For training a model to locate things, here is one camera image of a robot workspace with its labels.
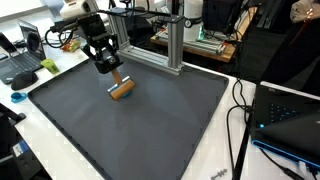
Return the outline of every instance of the gray mat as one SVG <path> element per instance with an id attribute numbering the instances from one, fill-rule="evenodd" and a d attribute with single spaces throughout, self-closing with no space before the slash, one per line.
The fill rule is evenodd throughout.
<path id="1" fill-rule="evenodd" d="M 106 179 L 180 179 L 228 80 L 186 68 L 173 76 L 125 60 L 118 69 L 136 87 L 119 102 L 111 73 L 78 65 L 29 93 L 31 101 Z"/>

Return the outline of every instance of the laptop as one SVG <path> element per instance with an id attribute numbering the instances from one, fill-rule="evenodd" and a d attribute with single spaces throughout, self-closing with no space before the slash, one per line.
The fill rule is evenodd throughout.
<path id="1" fill-rule="evenodd" d="M 320 101 L 259 85 L 251 141 L 258 148 L 320 170 Z"/>
<path id="2" fill-rule="evenodd" d="M 25 71 L 37 71 L 42 68 L 41 61 L 46 59 L 46 55 L 41 42 L 38 28 L 26 21 L 18 19 L 19 27 L 23 35 L 25 51 L 19 52 L 14 45 L 0 33 L 1 46 L 10 56 L 15 53 L 16 56 L 0 62 L 0 79 L 4 84 L 10 84 L 13 78 Z"/>

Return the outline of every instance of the green object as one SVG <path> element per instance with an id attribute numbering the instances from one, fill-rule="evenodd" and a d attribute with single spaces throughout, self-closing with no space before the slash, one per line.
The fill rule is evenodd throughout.
<path id="1" fill-rule="evenodd" d="M 52 59 L 45 59 L 41 61 L 41 65 L 48 69 L 48 71 L 51 72 L 51 74 L 56 74 L 57 72 L 59 72 L 58 67 Z"/>
<path id="2" fill-rule="evenodd" d="M 74 42 L 71 44 L 71 46 L 70 46 L 70 48 L 69 48 L 69 51 L 70 51 L 70 52 L 74 52 L 75 50 L 77 50 L 77 49 L 79 48 L 80 44 L 81 44 L 80 41 L 74 41 Z"/>
<path id="3" fill-rule="evenodd" d="M 204 39 L 204 32 L 203 32 L 203 27 L 200 26 L 199 34 L 198 34 L 198 40 Z"/>

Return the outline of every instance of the laptop keyboard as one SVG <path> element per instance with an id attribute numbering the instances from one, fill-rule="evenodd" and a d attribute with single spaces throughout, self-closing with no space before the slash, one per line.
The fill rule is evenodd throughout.
<path id="1" fill-rule="evenodd" d="M 32 58 L 28 53 L 23 53 L 11 58 L 12 65 L 19 70 L 18 73 L 25 71 L 36 71 L 41 68 L 39 60 Z"/>
<path id="2" fill-rule="evenodd" d="M 289 118 L 293 118 L 296 116 L 299 116 L 301 113 L 293 110 L 293 109 L 289 109 L 287 107 L 284 106 L 280 106 L 277 104 L 273 104 L 270 103 L 269 104 L 269 122 L 266 122 L 264 124 L 264 126 L 269 125 L 269 124 L 273 124 L 273 123 L 277 123 L 279 121 L 283 121 Z"/>

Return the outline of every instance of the person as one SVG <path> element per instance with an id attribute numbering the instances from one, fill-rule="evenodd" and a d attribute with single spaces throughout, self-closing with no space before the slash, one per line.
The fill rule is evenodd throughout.
<path id="1" fill-rule="evenodd" d="M 300 0 L 292 5 L 290 18 L 294 24 L 273 55 L 261 81 L 282 85 L 310 66 L 320 55 L 320 0 L 311 2 L 312 14 L 310 7 L 304 7 L 307 8 L 306 13 L 302 11 L 301 3 L 310 4 L 310 0 Z M 301 91 L 320 96 L 320 61 Z"/>

